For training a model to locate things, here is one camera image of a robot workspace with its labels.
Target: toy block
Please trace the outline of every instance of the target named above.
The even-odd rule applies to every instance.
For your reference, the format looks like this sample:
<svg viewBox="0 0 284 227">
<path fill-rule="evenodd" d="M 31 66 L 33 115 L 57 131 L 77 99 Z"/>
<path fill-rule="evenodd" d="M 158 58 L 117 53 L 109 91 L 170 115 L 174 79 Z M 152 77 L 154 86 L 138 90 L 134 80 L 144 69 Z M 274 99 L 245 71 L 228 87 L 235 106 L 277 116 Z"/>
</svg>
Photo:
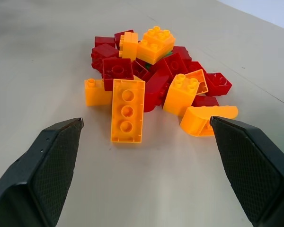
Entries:
<svg viewBox="0 0 284 227">
<path fill-rule="evenodd" d="M 161 59 L 155 65 L 151 66 L 150 71 L 155 72 L 158 69 L 164 69 L 169 75 L 169 83 L 172 82 L 177 74 L 188 73 L 187 68 L 179 53 L 172 54 Z"/>
<path fill-rule="evenodd" d="M 145 84 L 144 112 L 152 111 L 161 105 L 168 91 L 169 76 L 163 70 L 158 70 Z"/>
<path fill-rule="evenodd" d="M 137 76 L 135 76 L 135 75 L 133 76 L 133 79 L 134 79 L 134 80 L 142 81 L 142 79 L 140 79 L 139 77 L 137 77 Z"/>
<path fill-rule="evenodd" d="M 188 79 L 184 74 L 176 75 L 167 92 L 163 110 L 183 117 L 193 103 L 198 87 L 197 79 Z"/>
<path fill-rule="evenodd" d="M 91 66 L 98 70 L 100 73 L 103 72 L 103 62 L 102 60 L 110 57 L 118 57 L 119 51 L 116 48 L 108 44 L 103 44 L 94 47 L 91 52 L 92 64 Z"/>
<path fill-rule="evenodd" d="M 205 69 L 202 67 L 202 65 L 198 61 L 186 61 L 185 65 L 186 65 L 188 72 L 203 70 L 204 75 L 206 75 Z"/>
<path fill-rule="evenodd" d="M 147 40 L 148 42 L 152 44 L 157 44 L 158 46 L 162 46 L 162 47 L 170 45 L 170 44 L 174 46 L 175 41 L 176 41 L 176 39 L 170 33 L 169 30 L 161 30 L 159 26 L 154 26 L 152 29 L 149 29 L 146 33 L 144 33 L 143 39 Z"/>
<path fill-rule="evenodd" d="M 120 49 L 119 43 L 120 43 L 121 36 L 124 35 L 125 32 L 119 32 L 119 33 L 114 34 L 115 45 L 116 45 L 118 50 Z"/>
<path fill-rule="evenodd" d="M 191 106 L 187 108 L 180 126 L 191 136 L 213 136 L 213 128 L 210 125 L 212 116 L 234 119 L 238 113 L 236 106 Z"/>
<path fill-rule="evenodd" d="M 189 56 L 189 53 L 184 46 L 174 46 L 174 49 L 172 49 L 172 52 L 179 53 L 184 63 L 186 62 L 189 63 L 192 61 L 192 58 Z"/>
<path fill-rule="evenodd" d="M 145 81 L 114 79 L 111 141 L 141 143 Z"/>
<path fill-rule="evenodd" d="M 95 47 L 103 45 L 103 44 L 108 44 L 112 47 L 115 47 L 115 38 L 96 36 L 95 37 Z"/>
<path fill-rule="evenodd" d="M 194 107 L 201 106 L 219 106 L 219 103 L 215 97 L 210 96 L 195 96 L 195 99 L 192 103 Z"/>
<path fill-rule="evenodd" d="M 119 58 L 130 58 L 134 61 L 137 56 L 138 33 L 125 32 L 120 39 Z"/>
<path fill-rule="evenodd" d="M 208 92 L 208 87 L 207 87 L 207 84 L 206 84 L 206 80 L 205 80 L 203 70 L 197 70 L 197 71 L 194 71 L 194 72 L 190 72 L 188 74 L 185 74 L 185 76 L 186 76 L 186 78 L 189 78 L 189 79 L 190 78 L 196 78 L 199 81 L 200 85 L 199 85 L 199 88 L 198 88 L 198 91 L 197 91 L 197 95 Z"/>
<path fill-rule="evenodd" d="M 205 80 L 208 86 L 207 96 L 223 96 L 226 95 L 232 84 L 220 72 L 207 73 Z"/>
<path fill-rule="evenodd" d="M 86 106 L 111 105 L 112 91 L 104 90 L 102 79 L 87 79 L 84 81 Z"/>
<path fill-rule="evenodd" d="M 151 73 L 148 72 L 142 65 L 140 65 L 137 61 L 132 62 L 133 74 L 139 77 L 140 79 L 144 80 L 149 79 L 151 77 Z"/>
<path fill-rule="evenodd" d="M 105 91 L 113 90 L 114 79 L 133 80 L 132 63 L 129 58 L 103 60 L 103 80 Z"/>
</svg>

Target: lego stud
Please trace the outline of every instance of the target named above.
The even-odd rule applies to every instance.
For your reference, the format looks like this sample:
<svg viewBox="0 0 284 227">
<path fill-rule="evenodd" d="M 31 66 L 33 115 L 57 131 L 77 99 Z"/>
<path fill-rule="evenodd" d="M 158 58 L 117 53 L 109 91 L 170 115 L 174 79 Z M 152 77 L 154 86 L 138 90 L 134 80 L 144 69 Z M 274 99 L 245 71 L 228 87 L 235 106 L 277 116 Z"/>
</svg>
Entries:
<svg viewBox="0 0 284 227">
<path fill-rule="evenodd" d="M 160 32 L 161 31 L 161 28 L 159 26 L 154 26 L 153 27 L 153 30 L 155 30 L 155 32 Z"/>
<path fill-rule="evenodd" d="M 124 74 L 124 69 L 121 65 L 115 65 L 112 68 L 112 72 L 117 78 L 122 78 L 122 76 Z"/>
<path fill-rule="evenodd" d="M 170 36 L 170 31 L 169 30 L 164 30 L 163 34 L 165 35 L 165 37 L 169 37 Z"/>
<path fill-rule="evenodd" d="M 125 105 L 121 109 L 121 114 L 123 117 L 131 117 L 133 116 L 134 110 L 130 105 Z"/>
<path fill-rule="evenodd" d="M 153 30 L 153 29 L 148 29 L 147 34 L 149 34 L 149 35 L 151 35 L 151 36 L 154 36 L 154 35 L 155 35 L 155 30 Z"/>
<path fill-rule="evenodd" d="M 170 64 L 170 67 L 171 67 L 172 70 L 176 71 L 176 70 L 179 69 L 179 64 L 176 61 L 172 61 L 171 64 Z"/>
<path fill-rule="evenodd" d="M 131 102 L 134 99 L 134 93 L 131 90 L 122 92 L 122 99 L 126 102 Z"/>
<path fill-rule="evenodd" d="M 133 124 L 129 121 L 123 121 L 120 125 L 121 132 L 129 133 L 133 130 Z"/>
<path fill-rule="evenodd" d="M 94 87 L 96 85 L 96 81 L 94 79 L 88 79 L 87 83 L 89 87 Z"/>
<path fill-rule="evenodd" d="M 153 49 L 154 51 L 158 49 L 158 45 L 157 44 L 151 44 L 151 49 Z"/>
</svg>

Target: green object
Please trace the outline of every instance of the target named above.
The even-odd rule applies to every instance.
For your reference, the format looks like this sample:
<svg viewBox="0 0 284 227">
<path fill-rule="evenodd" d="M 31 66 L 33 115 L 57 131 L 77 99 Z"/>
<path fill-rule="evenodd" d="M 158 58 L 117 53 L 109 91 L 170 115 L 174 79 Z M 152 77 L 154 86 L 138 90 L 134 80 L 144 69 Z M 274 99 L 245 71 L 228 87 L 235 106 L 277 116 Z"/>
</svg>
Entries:
<svg viewBox="0 0 284 227">
<path fill-rule="evenodd" d="M 152 66 L 151 64 L 146 63 L 145 68 L 146 68 L 147 70 L 149 70 L 151 66 Z"/>
</svg>

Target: lego brick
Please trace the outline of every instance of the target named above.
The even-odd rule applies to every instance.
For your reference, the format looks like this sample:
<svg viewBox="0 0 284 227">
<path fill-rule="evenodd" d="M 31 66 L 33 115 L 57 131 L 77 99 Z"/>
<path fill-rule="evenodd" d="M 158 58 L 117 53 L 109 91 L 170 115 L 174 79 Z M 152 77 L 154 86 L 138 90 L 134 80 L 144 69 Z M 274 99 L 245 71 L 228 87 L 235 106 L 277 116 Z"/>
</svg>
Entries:
<svg viewBox="0 0 284 227">
<path fill-rule="evenodd" d="M 168 88 L 169 76 L 163 70 L 158 70 L 145 84 L 144 112 L 152 111 L 161 105 Z"/>
<path fill-rule="evenodd" d="M 198 61 L 186 61 L 185 65 L 186 65 L 188 72 L 203 70 L 204 75 L 206 74 L 205 69 L 202 67 L 202 65 Z"/>
<path fill-rule="evenodd" d="M 120 43 L 121 36 L 124 35 L 125 32 L 119 32 L 119 33 L 114 34 L 115 45 L 116 45 L 118 50 L 120 49 L 119 43 Z"/>
<path fill-rule="evenodd" d="M 86 106 L 111 105 L 112 91 L 104 90 L 102 79 L 87 79 L 84 81 Z"/>
<path fill-rule="evenodd" d="M 119 58 L 130 58 L 134 61 L 137 56 L 138 33 L 125 32 L 120 38 Z"/>
<path fill-rule="evenodd" d="M 194 107 L 201 106 L 219 106 L 219 103 L 215 97 L 210 96 L 195 96 L 195 99 L 192 103 Z"/>
<path fill-rule="evenodd" d="M 207 96 L 223 96 L 226 95 L 232 84 L 220 72 L 207 73 L 205 80 L 208 86 Z"/>
<path fill-rule="evenodd" d="M 188 79 L 184 74 L 176 75 L 167 92 L 163 110 L 183 117 L 193 103 L 198 87 L 197 79 Z"/>
<path fill-rule="evenodd" d="M 96 36 L 95 37 L 95 47 L 103 45 L 103 44 L 108 44 L 112 47 L 115 47 L 115 38 Z"/>
<path fill-rule="evenodd" d="M 161 59 L 155 65 L 151 66 L 150 72 L 155 72 L 158 69 L 164 69 L 169 75 L 169 83 L 172 82 L 177 74 L 188 73 L 187 68 L 180 58 L 179 53 L 172 54 L 166 58 Z"/>
<path fill-rule="evenodd" d="M 102 73 L 103 72 L 102 60 L 105 58 L 118 57 L 118 56 L 119 56 L 119 51 L 108 44 L 103 44 L 94 47 L 91 51 L 91 58 L 92 58 L 91 66 L 94 69 L 98 70 L 100 73 Z"/>
<path fill-rule="evenodd" d="M 137 77 L 137 76 L 135 76 L 135 75 L 133 76 L 133 79 L 134 79 L 134 80 L 142 81 L 142 79 L 140 79 L 139 77 Z"/>
<path fill-rule="evenodd" d="M 191 136 L 213 136 L 213 128 L 210 125 L 212 116 L 234 119 L 238 113 L 236 106 L 191 106 L 187 108 L 180 126 Z"/>
<path fill-rule="evenodd" d="M 189 78 L 189 79 L 190 78 L 196 78 L 199 81 L 200 85 L 199 85 L 199 88 L 198 88 L 198 91 L 197 91 L 197 95 L 208 92 L 208 87 L 207 87 L 207 84 L 206 84 L 206 80 L 205 80 L 203 70 L 197 70 L 197 71 L 194 71 L 194 72 L 190 72 L 190 73 L 186 74 L 185 76 L 186 76 L 186 78 Z"/>
<path fill-rule="evenodd" d="M 145 81 L 115 79 L 111 141 L 141 143 Z"/>
<path fill-rule="evenodd" d="M 174 46 L 173 53 L 179 53 L 183 62 L 191 62 L 192 58 L 189 56 L 187 49 L 184 46 Z"/>
<path fill-rule="evenodd" d="M 105 91 L 113 90 L 114 79 L 133 80 L 132 63 L 129 58 L 103 60 L 103 80 Z"/>
<path fill-rule="evenodd" d="M 140 79 L 149 79 L 151 74 L 146 70 L 142 65 L 140 65 L 137 61 L 132 62 L 133 74 L 139 77 Z"/>
</svg>

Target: red lego brick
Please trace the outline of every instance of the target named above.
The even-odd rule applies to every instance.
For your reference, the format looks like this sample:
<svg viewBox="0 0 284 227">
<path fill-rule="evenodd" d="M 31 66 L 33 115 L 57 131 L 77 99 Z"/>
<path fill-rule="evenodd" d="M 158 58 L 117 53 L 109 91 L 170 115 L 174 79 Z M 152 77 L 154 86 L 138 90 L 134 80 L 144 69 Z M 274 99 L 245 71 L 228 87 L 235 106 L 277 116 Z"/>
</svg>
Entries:
<svg viewBox="0 0 284 227">
<path fill-rule="evenodd" d="M 194 107 L 201 107 L 201 106 L 219 106 L 219 103 L 216 97 L 209 97 L 209 96 L 195 96 L 195 99 L 192 103 Z"/>
<path fill-rule="evenodd" d="M 96 36 L 95 37 L 95 47 L 103 45 L 103 44 L 108 44 L 112 47 L 115 47 L 115 38 Z"/>
<path fill-rule="evenodd" d="M 132 67 L 133 67 L 133 74 L 139 77 L 140 79 L 142 79 L 143 77 L 145 79 L 146 78 L 149 79 L 151 77 L 151 73 L 148 72 L 148 70 L 144 68 L 142 65 L 140 65 L 137 61 L 132 62 Z"/>
<path fill-rule="evenodd" d="M 192 61 L 192 58 L 189 56 L 189 53 L 184 46 L 174 46 L 174 49 L 172 49 L 172 52 L 179 53 L 184 63 L 186 62 L 189 63 Z"/>
<path fill-rule="evenodd" d="M 228 93 L 232 84 L 220 72 L 206 73 L 205 80 L 208 87 L 207 96 L 223 96 Z"/>
<path fill-rule="evenodd" d="M 104 90 L 112 91 L 114 79 L 133 79 L 130 58 L 103 59 Z"/>
<path fill-rule="evenodd" d="M 186 64 L 186 68 L 188 72 L 203 70 L 204 75 L 206 74 L 205 69 L 202 67 L 202 65 L 198 61 L 187 61 L 185 62 L 185 64 Z"/>
<path fill-rule="evenodd" d="M 180 57 L 179 53 L 174 53 L 168 57 L 161 59 L 159 62 L 150 67 L 150 72 L 163 69 L 169 75 L 169 83 L 172 82 L 177 74 L 187 74 L 187 68 Z"/>
<path fill-rule="evenodd" d="M 121 39 L 121 35 L 124 35 L 125 32 L 133 32 L 133 30 L 128 30 L 128 31 L 124 31 L 124 32 L 119 32 L 119 33 L 116 33 L 114 35 L 115 37 L 115 45 L 117 46 L 117 49 L 119 50 L 120 49 L 120 39 Z"/>
<path fill-rule="evenodd" d="M 118 56 L 119 56 L 119 51 L 108 44 L 103 44 L 94 47 L 91 50 L 91 58 L 92 58 L 91 66 L 94 69 L 98 70 L 100 73 L 102 73 L 103 72 L 102 60 L 105 58 L 118 57 Z"/>
<path fill-rule="evenodd" d="M 145 84 L 144 112 L 161 105 L 170 86 L 168 79 L 169 75 L 164 70 L 158 70 Z"/>
</svg>

